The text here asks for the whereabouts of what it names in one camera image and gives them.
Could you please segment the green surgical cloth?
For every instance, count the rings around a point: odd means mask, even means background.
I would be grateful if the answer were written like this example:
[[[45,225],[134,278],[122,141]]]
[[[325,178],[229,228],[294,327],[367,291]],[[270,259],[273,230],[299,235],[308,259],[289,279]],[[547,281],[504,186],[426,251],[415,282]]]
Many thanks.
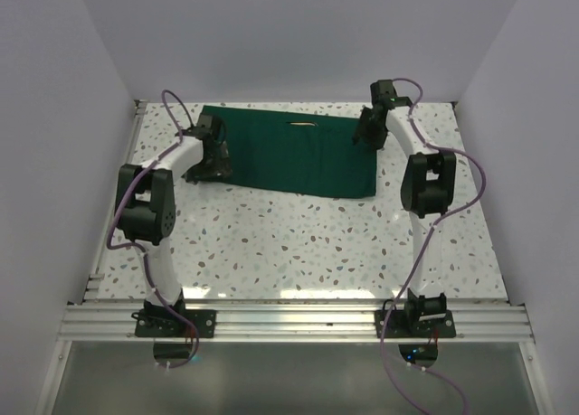
[[[222,180],[226,184],[327,198],[376,194],[376,151],[353,144],[354,118],[216,106],[204,106],[202,113],[227,126],[233,173]]]

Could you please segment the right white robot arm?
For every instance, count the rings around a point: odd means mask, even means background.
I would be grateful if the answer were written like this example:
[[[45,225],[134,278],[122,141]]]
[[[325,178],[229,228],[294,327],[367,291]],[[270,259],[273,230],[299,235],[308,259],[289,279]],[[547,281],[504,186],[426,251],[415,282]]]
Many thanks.
[[[441,231],[454,197],[456,156],[428,142],[413,123],[414,104],[400,96],[393,80],[370,85],[371,106],[363,108],[353,142],[377,150],[392,135],[406,156],[400,198],[412,225],[413,266],[402,288],[375,313],[376,332],[384,338],[454,338],[457,331],[441,283]]]

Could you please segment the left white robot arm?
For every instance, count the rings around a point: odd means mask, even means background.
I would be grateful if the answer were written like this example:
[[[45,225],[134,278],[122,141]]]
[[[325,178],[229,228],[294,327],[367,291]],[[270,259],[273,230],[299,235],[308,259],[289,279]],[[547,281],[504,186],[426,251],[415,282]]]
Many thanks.
[[[141,165],[119,169],[115,210],[107,248],[133,248],[146,281],[145,310],[161,308],[158,328],[182,334],[188,314],[180,307],[183,289],[171,258],[170,237],[176,225],[175,184],[222,179],[233,172],[226,144],[227,128],[215,115],[203,114],[197,124],[177,131],[177,141]]]

